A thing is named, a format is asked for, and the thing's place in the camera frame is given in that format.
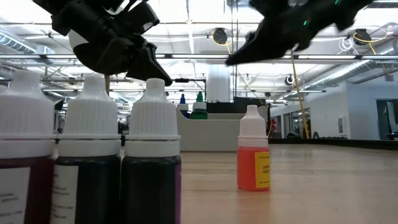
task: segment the table surface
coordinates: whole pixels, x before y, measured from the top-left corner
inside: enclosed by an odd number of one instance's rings
[[[236,154],[183,153],[182,224],[396,224],[398,152],[271,145],[271,190],[236,188]]]

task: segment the red object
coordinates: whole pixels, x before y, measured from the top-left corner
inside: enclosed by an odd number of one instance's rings
[[[238,187],[243,190],[265,191],[269,187],[256,187],[256,153],[269,152],[268,147],[239,147],[238,149]]]

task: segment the yellow label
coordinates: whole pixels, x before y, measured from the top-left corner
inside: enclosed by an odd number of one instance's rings
[[[256,152],[256,188],[262,189],[270,186],[269,152]]]

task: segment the orange liquid bottle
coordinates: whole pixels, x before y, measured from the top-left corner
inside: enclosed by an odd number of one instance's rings
[[[270,157],[266,121],[256,105],[249,105],[241,119],[238,140],[238,188],[265,191],[270,188]]]

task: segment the white cylinder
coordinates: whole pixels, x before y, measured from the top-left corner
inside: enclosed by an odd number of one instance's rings
[[[230,102],[229,70],[225,65],[210,65],[207,77],[207,102]]]

